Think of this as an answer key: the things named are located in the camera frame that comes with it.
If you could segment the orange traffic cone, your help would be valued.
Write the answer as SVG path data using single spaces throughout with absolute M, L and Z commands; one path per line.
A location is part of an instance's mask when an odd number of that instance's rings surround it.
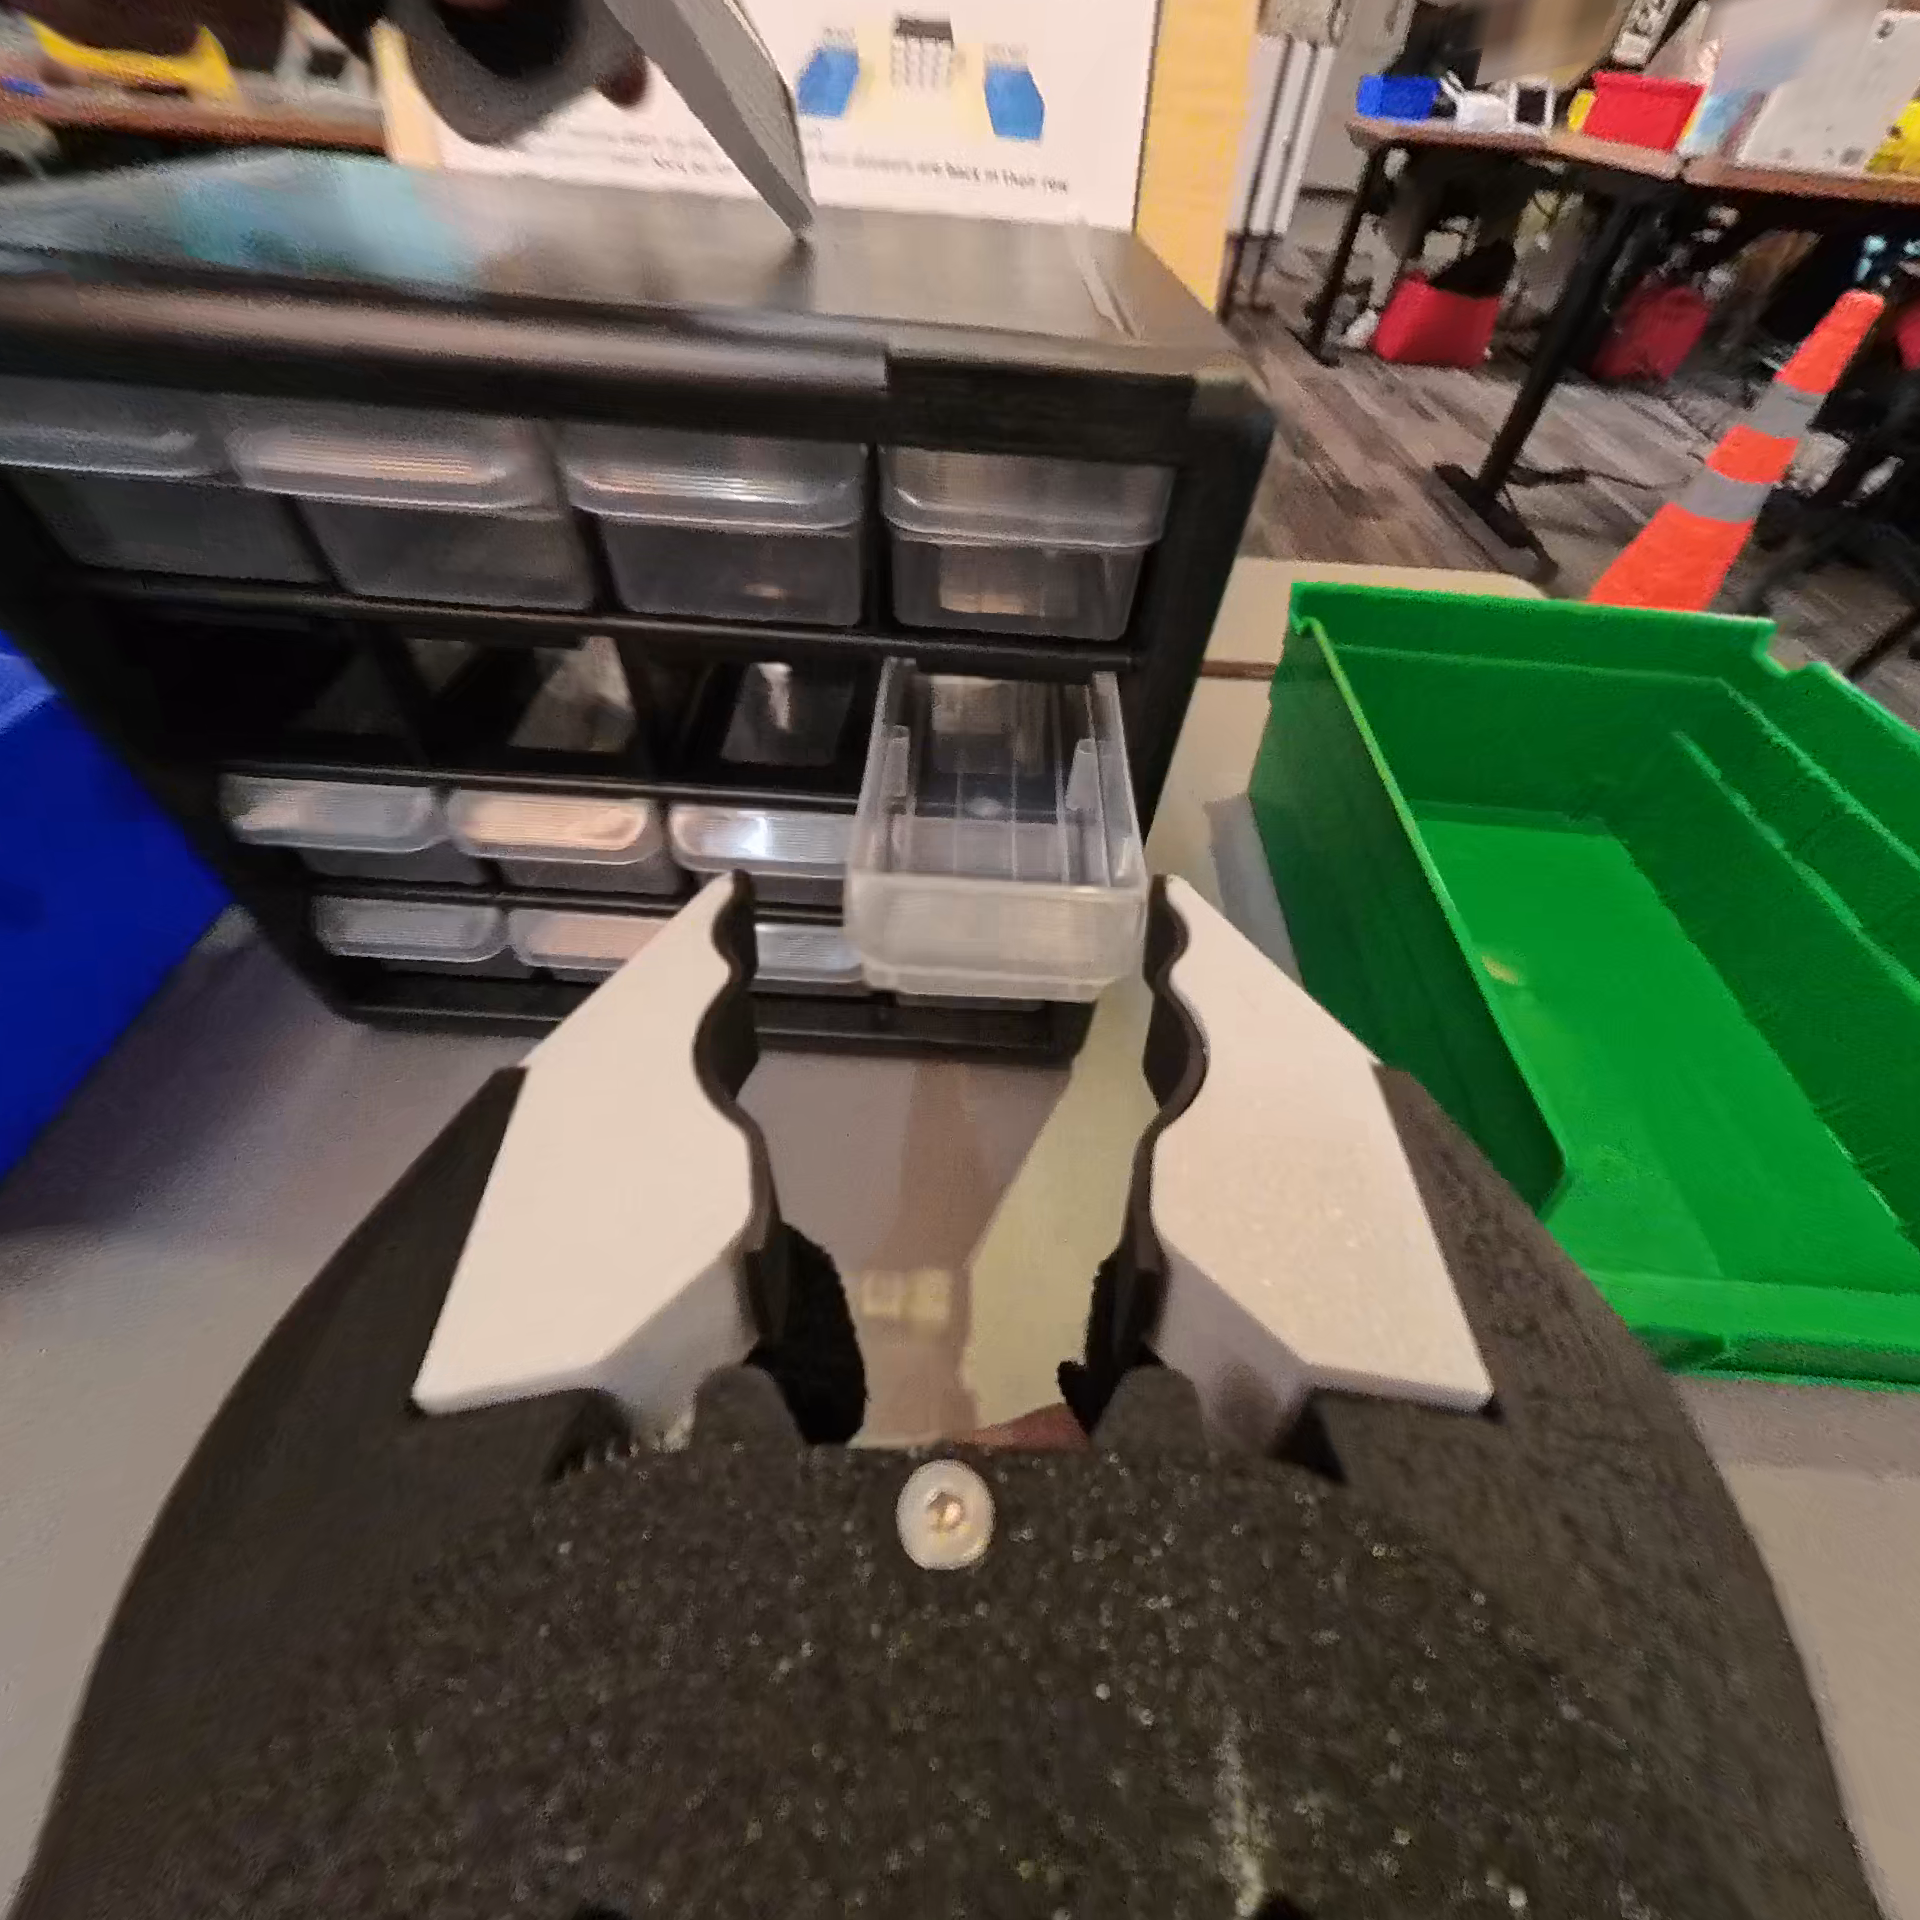
M 1681 492 L 1667 500 L 1597 576 L 1587 603 L 1702 613 L 1742 559 L 1820 408 L 1881 323 L 1885 297 L 1848 291 L 1723 433 Z

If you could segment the clear plastic drawer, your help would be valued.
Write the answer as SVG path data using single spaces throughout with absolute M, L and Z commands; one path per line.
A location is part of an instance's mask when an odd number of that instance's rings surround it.
M 884 663 L 843 884 L 871 987 L 1095 1001 L 1141 970 L 1147 899 L 1113 675 Z

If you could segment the green plastic bin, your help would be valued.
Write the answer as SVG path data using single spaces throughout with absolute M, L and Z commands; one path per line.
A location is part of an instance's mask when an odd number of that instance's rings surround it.
M 1675 1372 L 1916 1388 L 1917 741 L 1758 620 L 1301 583 L 1303 983 Z

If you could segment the small red bin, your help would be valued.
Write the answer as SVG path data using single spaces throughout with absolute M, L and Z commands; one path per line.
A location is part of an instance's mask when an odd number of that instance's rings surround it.
M 1589 83 L 1590 104 L 1577 130 L 1583 138 L 1673 153 L 1704 95 L 1695 81 L 1655 77 L 1629 69 L 1600 69 Z

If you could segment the tan cardboard panel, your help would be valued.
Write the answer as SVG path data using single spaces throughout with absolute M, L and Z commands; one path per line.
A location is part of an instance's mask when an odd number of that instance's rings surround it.
M 1259 3 L 1158 3 L 1133 232 L 1207 309 L 1228 264 L 1257 21 Z

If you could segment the black drawer cabinet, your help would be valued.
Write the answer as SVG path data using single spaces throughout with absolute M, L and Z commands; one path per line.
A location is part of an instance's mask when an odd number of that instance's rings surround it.
M 1117 677 L 1145 840 L 1272 434 L 1228 332 L 1132 235 L 246 153 L 4 192 L 4 378 L 355 401 L 548 424 L 1155 465 L 1165 530 L 1117 648 L 1005 661 Z M 100 602 L 4 492 L 4 635 L 80 709 L 329 1011 L 540 1037 L 599 981 L 358 970 L 320 904 L 222 829 L 209 763 L 160 746 Z M 1063 1066 L 1091 1001 L 775 993 L 791 931 L 755 899 L 758 1043 Z

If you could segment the set of small clear drawers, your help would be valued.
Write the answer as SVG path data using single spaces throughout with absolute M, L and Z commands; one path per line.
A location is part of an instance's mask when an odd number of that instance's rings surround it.
M 1119 644 L 1172 484 L 4 375 L 4 492 L 104 587 L 139 716 L 307 879 L 318 948 L 417 976 L 599 981 L 639 905 L 745 873 L 796 921 L 775 993 L 880 993 L 843 884 L 884 663 L 1105 672 L 1005 661 Z

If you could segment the wooden work table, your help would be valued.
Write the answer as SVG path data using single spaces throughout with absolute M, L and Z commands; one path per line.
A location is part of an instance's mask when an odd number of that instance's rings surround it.
M 1916 176 L 1835 176 L 1721 157 L 1685 157 L 1565 130 L 1477 133 L 1452 124 L 1352 115 L 1351 145 L 1364 156 L 1360 183 L 1335 250 L 1303 323 L 1301 346 L 1323 365 L 1335 364 L 1331 323 L 1342 300 L 1363 220 L 1374 207 L 1395 153 L 1469 153 L 1509 161 L 1543 185 L 1563 187 L 1597 208 L 1597 229 L 1581 247 L 1563 293 L 1532 351 L 1517 396 L 1479 467 L 1439 465 L 1430 472 L 1436 499 L 1481 552 L 1532 586 L 1551 586 L 1557 562 L 1532 533 L 1509 492 L 1519 481 L 1519 458 L 1575 362 L 1597 343 L 1603 300 L 1616 276 L 1652 235 L 1680 212 L 1726 207 L 1755 216 L 1767 229 L 1789 233 L 1846 233 L 1888 242 L 1917 235 Z

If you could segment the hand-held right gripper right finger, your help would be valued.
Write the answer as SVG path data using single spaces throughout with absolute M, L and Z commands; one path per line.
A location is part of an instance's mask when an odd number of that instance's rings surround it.
M 1117 1372 L 1183 1376 L 1207 1436 L 1272 1455 L 1319 1392 L 1481 1416 L 1495 1381 L 1380 1064 L 1185 880 L 1147 908 Z

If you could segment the red bag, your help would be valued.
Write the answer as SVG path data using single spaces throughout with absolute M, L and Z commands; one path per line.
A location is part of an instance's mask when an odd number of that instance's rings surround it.
M 1504 297 L 1465 296 L 1423 274 L 1400 274 L 1380 309 L 1369 352 L 1388 365 L 1477 371 L 1486 364 Z
M 1600 337 L 1589 378 L 1616 387 L 1664 387 L 1687 364 L 1709 320 L 1712 300 L 1702 287 L 1645 276 Z

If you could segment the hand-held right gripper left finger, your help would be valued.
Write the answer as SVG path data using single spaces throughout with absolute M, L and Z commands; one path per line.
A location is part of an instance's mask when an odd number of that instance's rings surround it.
M 755 968 L 752 884 L 711 880 L 524 1058 L 416 1372 L 423 1416 L 592 1392 L 675 1442 L 701 1383 L 775 1336 L 776 1188 L 737 1105 Z

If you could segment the white instruction poster board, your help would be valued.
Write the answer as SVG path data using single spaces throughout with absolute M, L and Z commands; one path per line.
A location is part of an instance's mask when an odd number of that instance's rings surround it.
M 821 208 L 1129 232 L 1158 4 L 749 3 L 788 83 Z M 428 107 L 400 40 L 375 37 L 392 161 L 477 176 L 749 199 L 663 73 L 635 107 L 581 98 L 479 147 Z

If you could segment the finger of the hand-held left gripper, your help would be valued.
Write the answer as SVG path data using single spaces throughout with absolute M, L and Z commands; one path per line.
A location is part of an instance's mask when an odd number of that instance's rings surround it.
M 815 224 L 791 87 L 735 3 L 606 3 L 721 156 L 796 235 Z

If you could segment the blue plastic bin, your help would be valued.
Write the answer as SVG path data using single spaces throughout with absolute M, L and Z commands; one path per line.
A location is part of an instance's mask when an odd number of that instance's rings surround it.
M 1 1171 L 229 905 L 180 829 L 1 643 Z

